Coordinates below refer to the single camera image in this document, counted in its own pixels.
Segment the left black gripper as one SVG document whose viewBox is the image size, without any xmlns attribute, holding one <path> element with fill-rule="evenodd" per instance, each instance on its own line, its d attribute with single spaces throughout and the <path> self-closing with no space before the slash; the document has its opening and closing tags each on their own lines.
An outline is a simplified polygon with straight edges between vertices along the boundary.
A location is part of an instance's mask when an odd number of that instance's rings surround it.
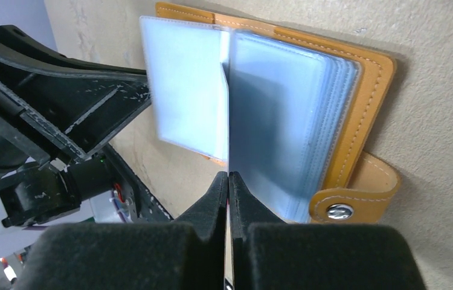
<svg viewBox="0 0 453 290">
<path fill-rule="evenodd" d="M 109 191 L 100 149 L 150 103 L 145 70 L 69 58 L 0 26 L 2 226 L 44 224 Z"/>
</svg>

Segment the orange card holder wallet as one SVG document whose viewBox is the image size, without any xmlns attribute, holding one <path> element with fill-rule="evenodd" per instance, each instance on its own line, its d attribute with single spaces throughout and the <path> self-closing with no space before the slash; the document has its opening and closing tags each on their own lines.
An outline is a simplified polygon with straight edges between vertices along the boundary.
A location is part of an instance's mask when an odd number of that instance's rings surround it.
<svg viewBox="0 0 453 290">
<path fill-rule="evenodd" d="M 166 2 L 140 17 L 160 140 L 225 164 L 292 222 L 374 223 L 400 186 L 363 148 L 396 71 L 389 55 Z"/>
</svg>

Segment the silver VIP card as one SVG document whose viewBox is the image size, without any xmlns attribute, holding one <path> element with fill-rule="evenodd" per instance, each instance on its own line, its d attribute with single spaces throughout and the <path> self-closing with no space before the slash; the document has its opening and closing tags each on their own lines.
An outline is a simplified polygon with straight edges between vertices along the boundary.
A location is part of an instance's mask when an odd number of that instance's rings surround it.
<svg viewBox="0 0 453 290">
<path fill-rule="evenodd" d="M 225 125 L 225 133 L 226 133 L 226 172 L 230 172 L 230 87 L 228 84 L 228 76 L 229 76 L 229 67 L 227 63 L 222 63 L 223 69 L 223 80 L 225 83 L 225 113 L 226 113 L 226 125 Z"/>
</svg>

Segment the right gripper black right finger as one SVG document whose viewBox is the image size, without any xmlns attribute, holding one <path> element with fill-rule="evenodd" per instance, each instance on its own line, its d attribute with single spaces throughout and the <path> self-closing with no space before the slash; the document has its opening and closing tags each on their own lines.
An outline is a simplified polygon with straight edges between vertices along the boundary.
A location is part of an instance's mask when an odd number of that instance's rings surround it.
<svg viewBox="0 0 453 290">
<path fill-rule="evenodd" d="M 288 224 L 229 174 L 235 289 L 425 289 L 404 237 L 371 224 Z"/>
</svg>

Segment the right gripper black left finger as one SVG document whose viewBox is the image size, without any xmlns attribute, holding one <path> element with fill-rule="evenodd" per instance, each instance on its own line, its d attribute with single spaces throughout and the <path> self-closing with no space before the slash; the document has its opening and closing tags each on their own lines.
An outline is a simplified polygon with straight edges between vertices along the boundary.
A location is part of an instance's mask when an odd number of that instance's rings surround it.
<svg viewBox="0 0 453 290">
<path fill-rule="evenodd" d="M 228 175 L 171 222 L 49 227 L 15 289 L 223 289 Z"/>
</svg>

